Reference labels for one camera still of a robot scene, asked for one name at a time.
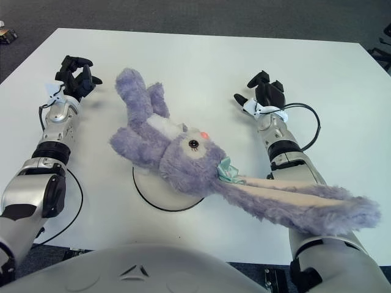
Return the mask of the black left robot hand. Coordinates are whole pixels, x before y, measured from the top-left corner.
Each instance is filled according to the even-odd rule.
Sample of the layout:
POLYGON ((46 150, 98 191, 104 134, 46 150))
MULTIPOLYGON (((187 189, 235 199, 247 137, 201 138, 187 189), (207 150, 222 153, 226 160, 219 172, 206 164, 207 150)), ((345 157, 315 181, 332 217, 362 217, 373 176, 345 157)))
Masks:
POLYGON ((93 62, 82 57, 65 56, 55 80, 64 84, 64 95, 75 98, 78 102, 86 97, 97 85, 103 81, 92 76, 90 68, 93 62))

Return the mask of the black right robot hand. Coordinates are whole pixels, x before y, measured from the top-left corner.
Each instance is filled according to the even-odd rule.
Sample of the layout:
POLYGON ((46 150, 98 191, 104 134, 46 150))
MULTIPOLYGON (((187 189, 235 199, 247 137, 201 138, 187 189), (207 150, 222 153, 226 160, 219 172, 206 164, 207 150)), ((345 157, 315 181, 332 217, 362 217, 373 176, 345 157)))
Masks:
POLYGON ((279 114, 284 117, 285 95, 283 84, 278 80, 270 82, 269 74, 265 71, 257 73, 248 83, 249 89, 255 89, 254 98, 245 98, 239 93, 234 94, 235 101, 243 112, 256 120, 262 115, 279 114))

